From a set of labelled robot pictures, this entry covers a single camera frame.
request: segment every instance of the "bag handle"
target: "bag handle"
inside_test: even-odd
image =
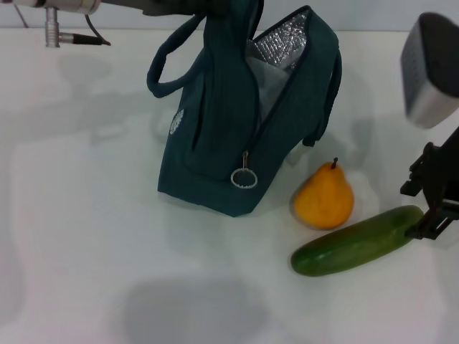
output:
[[[338,95],[339,87],[341,86],[341,76],[343,74],[343,66],[341,61],[341,53],[338,50],[338,54],[336,55],[335,65],[333,67],[333,74],[331,75],[330,79],[330,86],[328,86],[327,98],[325,101],[325,108],[323,111],[325,112],[325,116],[328,118],[330,117],[331,109],[333,107],[333,103],[335,102],[335,98]]]
[[[343,74],[343,66],[341,61],[341,53],[338,50],[336,55],[335,65],[333,66],[333,72],[331,74],[330,84],[328,86],[327,96],[325,99],[325,105],[323,107],[323,114],[325,120],[319,125],[318,130],[303,140],[303,145],[313,147],[314,143],[322,137],[325,133],[325,129],[328,125],[328,119],[330,118],[331,109],[335,103],[336,96],[338,95],[339,87],[341,86],[341,76]]]
[[[148,71],[146,83],[148,89],[157,98],[166,97],[171,93],[182,88],[188,82],[192,81],[204,68],[203,59],[198,58],[182,77],[170,82],[159,82],[163,74],[164,65],[166,64],[167,55],[177,50],[196,30],[199,23],[205,18],[204,15],[193,16],[189,21],[179,27],[158,49],[154,57],[150,70]]]

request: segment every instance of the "zipper pull ring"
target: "zipper pull ring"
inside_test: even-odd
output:
[[[249,152],[246,150],[242,154],[242,168],[238,168],[231,174],[231,182],[233,183],[233,185],[236,186],[237,188],[242,188],[244,190],[254,188],[258,184],[257,175],[255,174],[254,171],[252,171],[250,168],[247,167],[248,160],[249,160]],[[238,179],[244,178],[245,180],[252,179],[253,182],[252,184],[242,185],[236,182],[236,178]]]

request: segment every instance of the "yellow pear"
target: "yellow pear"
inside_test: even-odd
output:
[[[293,200],[295,215],[319,229],[341,226],[354,208],[354,193],[337,162],[335,158],[333,163],[323,164]]]

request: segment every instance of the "white background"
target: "white background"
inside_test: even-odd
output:
[[[458,223],[340,274],[288,264],[323,235],[292,217],[290,198],[336,156],[356,196],[350,223],[425,210],[399,188],[459,113],[427,131],[405,120],[405,33],[339,33],[324,137],[295,149],[240,219],[156,192],[180,94],[157,100],[145,78],[170,32],[102,34],[112,47],[46,49],[42,30],[0,30],[0,344],[459,343]],[[189,68],[201,34],[168,58],[165,80]]]
[[[267,29],[297,8],[312,8],[335,30],[409,31],[417,17],[425,11],[436,11],[459,22],[458,0],[266,0],[260,29]],[[42,27],[44,12],[21,8],[27,23]],[[12,9],[0,6],[0,27],[19,26]],[[174,29],[184,18],[145,17],[135,9],[122,9],[103,4],[94,14],[94,24],[100,28]],[[79,14],[61,14],[63,27],[86,27]]]

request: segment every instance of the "metal ring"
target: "metal ring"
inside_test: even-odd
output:
[[[248,186],[243,186],[243,185],[240,185],[238,183],[235,182],[235,176],[238,174],[238,173],[241,173],[241,172],[248,172],[250,173],[253,178],[255,179],[255,181],[253,182],[252,185],[248,185]],[[236,171],[234,171],[232,174],[231,174],[231,182],[233,183],[234,186],[238,187],[238,188],[243,188],[245,190],[248,190],[250,188],[254,188],[256,187],[256,185],[258,184],[258,177],[257,175],[255,174],[254,171],[252,171],[250,168],[238,168]]]

